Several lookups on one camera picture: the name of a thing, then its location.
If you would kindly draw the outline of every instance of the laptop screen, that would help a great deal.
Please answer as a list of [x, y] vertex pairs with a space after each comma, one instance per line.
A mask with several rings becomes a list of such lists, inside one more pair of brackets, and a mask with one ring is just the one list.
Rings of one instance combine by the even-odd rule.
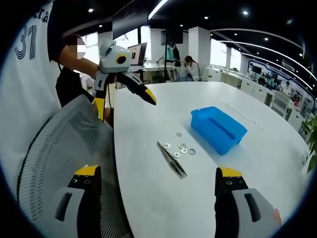
[[131, 65], [143, 66], [147, 44], [148, 43], [142, 43], [128, 47], [128, 50], [132, 53]]

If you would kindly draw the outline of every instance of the white table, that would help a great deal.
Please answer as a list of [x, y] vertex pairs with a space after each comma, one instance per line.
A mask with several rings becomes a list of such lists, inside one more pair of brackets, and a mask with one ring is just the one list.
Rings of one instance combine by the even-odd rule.
[[[167, 70], [176, 70], [176, 67], [171, 65], [171, 63], [167, 63], [166, 69]], [[160, 65], [155, 64], [155, 63], [144, 64], [143, 70], [149, 71], [149, 72], [164, 71], [164, 64], [160, 64]]]
[[[218, 165], [243, 174], [285, 222], [302, 198], [301, 156], [308, 147], [281, 116], [237, 88], [221, 82], [147, 85], [153, 106], [127, 89], [116, 92], [114, 143], [124, 208], [135, 237], [214, 237], [214, 177]], [[218, 155], [191, 128], [191, 110], [217, 106], [247, 129], [241, 143]], [[182, 130], [182, 138], [175, 136]], [[180, 140], [196, 149], [179, 159], [188, 177], [168, 167], [157, 141]]]

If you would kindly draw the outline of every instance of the white t-shirt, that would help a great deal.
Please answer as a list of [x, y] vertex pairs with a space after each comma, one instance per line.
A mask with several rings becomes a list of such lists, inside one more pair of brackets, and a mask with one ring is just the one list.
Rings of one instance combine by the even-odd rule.
[[33, 139], [60, 109], [55, 89], [59, 70], [49, 61], [47, 47], [52, 5], [41, 7], [22, 28], [0, 75], [0, 163], [14, 197]]
[[179, 74], [190, 74], [194, 81], [198, 81], [199, 79], [199, 69], [198, 65], [193, 62], [191, 67], [185, 67], [184, 64], [182, 64], [180, 68]]

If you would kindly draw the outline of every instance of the blue plastic box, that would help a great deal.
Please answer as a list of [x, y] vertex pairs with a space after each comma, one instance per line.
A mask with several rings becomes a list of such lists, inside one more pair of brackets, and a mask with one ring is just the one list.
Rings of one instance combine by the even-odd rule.
[[228, 153], [239, 144], [247, 129], [216, 107], [191, 112], [192, 128], [198, 132], [220, 155]]

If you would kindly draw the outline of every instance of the tweezers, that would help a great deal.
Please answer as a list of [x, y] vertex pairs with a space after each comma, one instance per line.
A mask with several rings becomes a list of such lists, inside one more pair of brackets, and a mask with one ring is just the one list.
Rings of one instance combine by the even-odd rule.
[[161, 150], [165, 160], [170, 165], [170, 167], [178, 174], [178, 176], [183, 179], [187, 176], [186, 172], [177, 160], [158, 142], [158, 147]]

